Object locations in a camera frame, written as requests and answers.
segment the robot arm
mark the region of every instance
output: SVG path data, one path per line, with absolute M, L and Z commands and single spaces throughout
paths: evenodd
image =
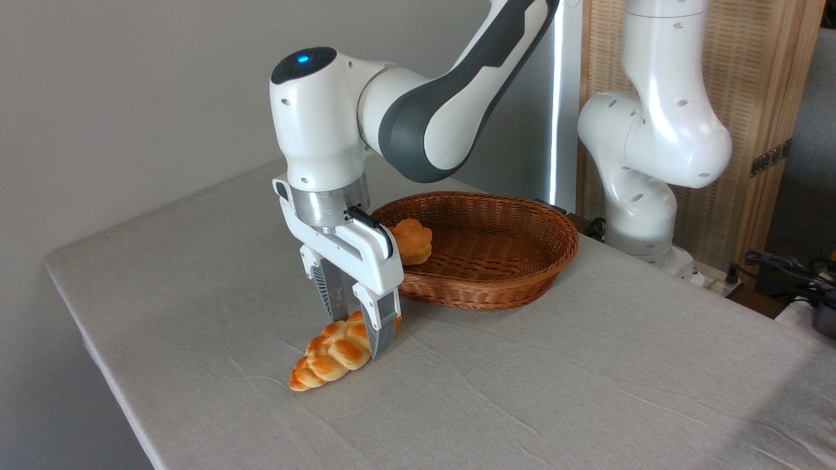
M 593 96 L 578 124 L 604 183 L 607 244 L 686 279 L 693 259 L 672 245 L 667 184 L 707 186 L 732 154 L 702 80 L 708 3 L 627 0 L 621 61 L 637 93 Z
M 288 162 L 273 186 L 285 221 L 332 320 L 348 317 L 342 273 L 357 281 L 373 355 L 391 342 L 403 269 L 389 231 L 363 212 L 366 156 L 376 151 L 418 182 L 458 170 L 557 5 L 492 0 L 461 57 L 433 80 L 326 47 L 291 54 L 273 71 L 273 123 Z

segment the gray tablecloth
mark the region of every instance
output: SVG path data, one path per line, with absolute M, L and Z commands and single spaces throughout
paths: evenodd
M 369 168 L 375 205 L 466 189 Z M 405 300 L 389 352 L 290 391 L 327 316 L 270 187 L 283 171 L 48 257 L 158 468 L 836 468 L 836 351 L 587 238 L 537 302 Z

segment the brown woven basket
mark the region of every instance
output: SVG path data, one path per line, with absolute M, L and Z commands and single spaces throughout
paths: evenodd
M 373 214 L 387 227 L 405 218 L 432 229 L 426 263 L 404 266 L 400 294 L 470 310 L 532 303 L 578 252 L 578 231 L 541 202 L 470 192 L 428 192 Z

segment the braided bread roll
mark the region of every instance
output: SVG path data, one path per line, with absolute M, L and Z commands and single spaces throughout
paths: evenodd
M 400 317 L 395 319 L 395 328 Z M 296 363 L 288 386 L 293 391 L 306 391 L 336 381 L 349 370 L 358 370 L 371 359 L 369 336 L 363 313 L 359 310 L 345 321 L 329 324 L 320 336 L 313 338 L 305 356 Z

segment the white wall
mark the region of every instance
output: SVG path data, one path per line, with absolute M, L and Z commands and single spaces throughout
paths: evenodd
M 820 29 L 767 251 L 802 263 L 836 251 L 836 29 Z
M 47 253 L 278 158 L 268 78 L 284 55 L 332 45 L 434 76 L 487 10 L 0 0 L 0 468 L 149 467 L 48 279 Z M 548 109 L 550 74 L 523 70 L 513 88 L 537 103 L 509 101 L 506 119 Z M 545 155 L 529 146 L 515 158 L 534 168 Z

